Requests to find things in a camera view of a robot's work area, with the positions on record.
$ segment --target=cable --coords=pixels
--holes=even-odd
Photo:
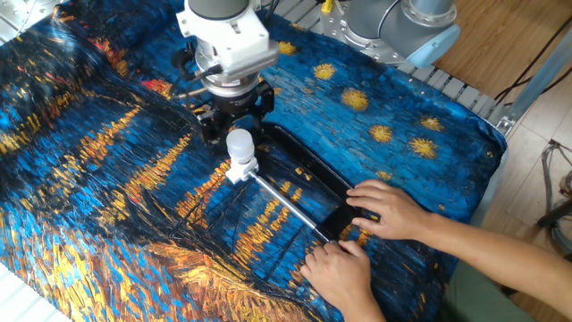
[[[550,38],[550,40],[548,40],[548,42],[546,43],[546,45],[544,45],[543,49],[538,53],[538,55],[536,55],[536,57],[533,59],[533,61],[525,68],[525,70],[520,74],[520,76],[518,76],[517,80],[515,80],[515,82],[509,86],[508,88],[504,89],[501,93],[499,93],[499,95],[497,95],[494,100],[497,101],[496,105],[502,103],[502,101],[507,97],[507,95],[515,88],[522,86],[524,84],[527,84],[532,77],[529,77],[526,80],[521,81],[528,72],[530,72],[530,70],[533,68],[533,66],[538,62],[538,60],[540,59],[540,57],[542,57],[542,55],[546,52],[546,50],[548,49],[548,47],[550,47],[550,45],[554,42],[554,40],[558,37],[558,35],[564,31],[564,29],[569,25],[569,23],[572,22],[572,16],[570,16],[561,26],[558,30],[556,30],[556,32],[554,33],[554,35],[552,35],[552,37]],[[558,85],[559,82],[561,82],[562,80],[564,80],[564,78],[561,78],[559,80],[556,80],[555,82],[553,82],[549,88],[552,89],[554,86]]]
[[[572,67],[570,67],[565,73],[563,73],[562,76],[560,76],[557,80],[555,80],[549,87],[547,87],[546,89],[544,89],[543,92],[541,93],[541,95],[544,94],[544,93],[546,93],[547,91],[553,89],[553,88],[554,88],[556,85],[558,85],[561,81],[563,81],[564,79],[566,79],[566,78],[569,76],[570,73],[572,73]],[[514,104],[514,102],[512,102],[512,103],[507,103],[507,104],[505,104],[505,106],[512,106],[513,104]]]
[[[274,12],[276,11],[276,7],[278,6],[279,3],[280,0],[272,0],[272,2],[270,3],[270,9],[268,9],[268,13],[266,13],[264,24],[270,21],[270,18],[272,18]]]
[[[549,214],[554,208],[562,205],[566,202],[564,199],[559,202],[554,203],[552,196],[552,183],[550,175],[550,167],[552,163],[552,155],[554,150],[558,150],[560,154],[566,159],[566,161],[572,165],[570,159],[564,153],[564,150],[572,152],[572,149],[564,147],[555,140],[549,142],[549,146],[543,151],[543,173],[544,173],[544,186],[546,188],[546,214]],[[564,177],[560,183],[560,192],[566,198],[572,199],[572,171]],[[560,227],[560,221],[564,217],[559,219],[555,225],[551,228],[551,234],[554,241],[564,250],[567,254],[572,254],[572,241],[564,234]]]

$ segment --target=blue fabric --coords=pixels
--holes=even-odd
[[[0,47],[0,260],[75,320],[341,320],[299,274],[315,245],[302,223],[255,183],[226,181],[224,149],[148,89],[179,75],[180,9],[69,3]],[[268,121],[352,183],[381,176],[468,222],[506,149],[493,127],[335,40],[278,17],[269,30],[296,52],[263,71],[277,89]],[[324,220],[332,200],[267,150],[261,173]],[[388,320],[433,319],[454,258],[355,228],[346,238],[370,255]]]

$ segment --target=wooden floor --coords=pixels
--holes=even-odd
[[[462,36],[438,66],[491,97],[518,77],[572,15],[569,0],[457,0],[456,4]],[[542,151],[550,139],[572,148],[571,89],[572,76],[543,95],[509,135],[509,161],[484,220],[485,229],[558,252],[549,233],[534,223],[545,210]],[[556,157],[551,170],[556,185],[571,167]],[[512,300],[540,322],[568,321],[524,294],[514,295]]]

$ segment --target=white knob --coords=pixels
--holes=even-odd
[[[246,164],[254,157],[254,142],[252,135],[246,130],[238,129],[231,131],[226,136],[226,147],[232,161]]]

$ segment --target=hand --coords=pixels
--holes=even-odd
[[[368,180],[348,191],[348,204],[373,211],[381,216],[379,223],[355,218],[353,224],[390,240],[417,240],[425,233],[430,214],[401,189]]]
[[[367,254],[355,241],[340,241],[340,246],[316,247],[300,272],[346,321],[383,321],[371,290]]]

